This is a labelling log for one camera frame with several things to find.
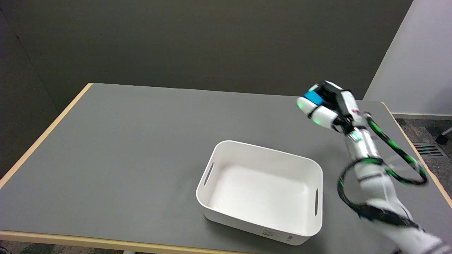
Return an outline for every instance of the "bin handle slot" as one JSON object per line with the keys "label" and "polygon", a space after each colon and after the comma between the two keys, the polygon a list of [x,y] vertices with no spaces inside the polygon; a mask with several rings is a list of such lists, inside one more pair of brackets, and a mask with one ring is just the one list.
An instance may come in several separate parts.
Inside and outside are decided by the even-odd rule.
{"label": "bin handle slot", "polygon": [[209,180],[209,176],[210,176],[210,173],[212,172],[212,169],[213,169],[213,162],[212,162],[212,165],[210,165],[209,172],[207,173],[206,179],[204,180],[204,186],[206,186],[207,180]]}
{"label": "bin handle slot", "polygon": [[314,216],[317,216],[317,208],[319,205],[319,189],[315,191],[315,213]]}

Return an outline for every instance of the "table top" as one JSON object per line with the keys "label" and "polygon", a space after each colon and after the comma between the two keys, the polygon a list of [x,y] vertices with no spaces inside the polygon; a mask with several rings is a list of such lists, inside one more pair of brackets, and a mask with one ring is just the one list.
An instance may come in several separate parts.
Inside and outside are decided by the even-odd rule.
{"label": "table top", "polygon": [[[343,137],[308,120],[296,97],[88,84],[0,181],[0,239],[152,253],[390,253],[393,243],[339,199],[350,162]],[[358,102],[408,154],[385,105]],[[195,196],[216,144],[235,140],[315,160],[324,172],[323,226],[291,246],[207,220]],[[383,158],[395,153],[377,141]],[[414,176],[404,167],[401,174]],[[450,198],[395,183],[427,231],[452,242]],[[363,200],[354,175],[346,192]]]}

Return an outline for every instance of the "wooden table edge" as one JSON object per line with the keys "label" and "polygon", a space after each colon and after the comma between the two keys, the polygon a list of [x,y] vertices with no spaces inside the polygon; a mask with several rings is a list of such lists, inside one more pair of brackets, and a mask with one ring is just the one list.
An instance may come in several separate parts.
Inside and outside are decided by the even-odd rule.
{"label": "wooden table edge", "polygon": [[[5,174],[5,176],[0,179],[0,188],[13,176],[13,174],[20,168],[20,166],[28,159],[28,157],[36,150],[36,148],[44,141],[44,139],[52,132],[52,130],[58,125],[58,123],[67,115],[67,113],[72,109],[72,107],[78,102],[78,100],[86,93],[86,91],[93,85],[93,83],[87,84],[80,93],[72,100],[71,103],[63,110],[63,112],[52,122],[52,124],[42,133],[42,135],[33,143],[33,145],[24,153],[22,157],[14,164],[14,166]],[[425,164],[424,160],[417,152],[413,143],[407,137],[403,129],[400,127],[394,116],[391,114],[392,119],[395,121],[400,131],[405,136],[405,139],[413,148],[416,155],[419,157],[421,163],[424,165],[427,172],[430,174],[431,178],[435,182],[441,194],[444,196],[449,206],[452,207],[452,200],[444,190],[444,187],[439,182],[435,174],[433,174],[428,166]],[[182,247],[182,246],[172,246],[172,245],[158,245],[158,244],[147,244],[138,243],[130,241],[120,241],[120,240],[108,240],[100,238],[90,238],[81,236],[70,236],[70,235],[52,235],[52,234],[41,234],[41,233],[27,233],[18,231],[8,231],[0,230],[0,240],[18,241],[18,242],[33,242],[33,243],[43,243],[43,244],[54,244],[54,245],[72,245],[90,248],[102,248],[102,249],[117,249],[117,250],[129,250],[136,252],[151,252],[156,254],[243,254],[243,252],[231,252],[224,250],[214,250],[214,249],[199,249],[192,247]]]}
{"label": "wooden table edge", "polygon": [[155,254],[246,254],[244,252],[232,252],[216,249],[200,249],[192,247],[147,244],[81,236],[26,233],[7,230],[0,230],[0,239],[53,245],[72,245],[101,249],[129,250]]}
{"label": "wooden table edge", "polygon": [[79,94],[67,105],[67,107],[61,112],[61,114],[50,124],[50,126],[39,136],[39,138],[31,145],[31,147],[20,157],[20,159],[13,165],[13,167],[6,172],[2,179],[0,179],[0,188],[16,173],[16,171],[22,166],[22,164],[30,157],[30,155],[36,150],[36,148],[46,139],[46,137],[53,131],[58,123],[67,115],[71,108],[79,101],[79,99],[86,93],[86,91],[93,85],[88,83]]}
{"label": "wooden table edge", "polygon": [[[384,102],[382,102],[382,104],[385,106],[386,110],[391,113],[391,111],[389,111],[388,106],[386,106],[386,104]],[[424,168],[427,170],[428,174],[430,175],[430,177],[432,178],[433,182],[435,183],[436,187],[439,189],[439,191],[441,192],[441,194],[443,195],[443,197],[446,199],[447,203],[449,204],[449,206],[452,208],[452,199],[449,196],[449,194],[446,192],[446,190],[444,189],[443,185],[439,182],[438,177],[436,177],[435,174],[433,174],[432,171],[430,171],[430,169],[428,168],[427,164],[425,163],[425,161],[422,159],[421,155],[419,154],[419,152],[417,151],[416,147],[414,147],[413,143],[411,142],[411,140],[408,138],[408,136],[405,134],[405,132],[403,131],[402,127],[400,127],[399,123],[396,121],[396,119],[394,118],[394,116],[391,114],[392,119],[395,121],[395,123],[397,124],[397,126],[399,127],[400,131],[403,133],[403,135],[405,136],[405,139],[408,141],[408,143],[410,144],[411,148],[413,148],[414,152],[416,153],[417,157],[419,158],[420,162],[422,163],[422,165],[424,166]]]}

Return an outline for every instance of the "floor vent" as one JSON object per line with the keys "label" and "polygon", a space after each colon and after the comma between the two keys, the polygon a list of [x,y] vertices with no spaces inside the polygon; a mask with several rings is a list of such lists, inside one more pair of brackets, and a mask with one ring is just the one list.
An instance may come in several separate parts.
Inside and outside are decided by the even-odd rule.
{"label": "floor vent", "polygon": [[424,158],[447,158],[447,155],[437,144],[413,143],[413,145]]}

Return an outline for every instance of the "white plastic bin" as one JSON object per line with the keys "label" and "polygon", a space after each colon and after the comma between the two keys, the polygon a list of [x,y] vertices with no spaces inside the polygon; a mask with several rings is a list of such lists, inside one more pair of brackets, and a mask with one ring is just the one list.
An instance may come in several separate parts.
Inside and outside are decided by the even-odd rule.
{"label": "white plastic bin", "polygon": [[321,167],[260,146],[219,143],[196,197],[207,219],[290,245],[322,227]]}

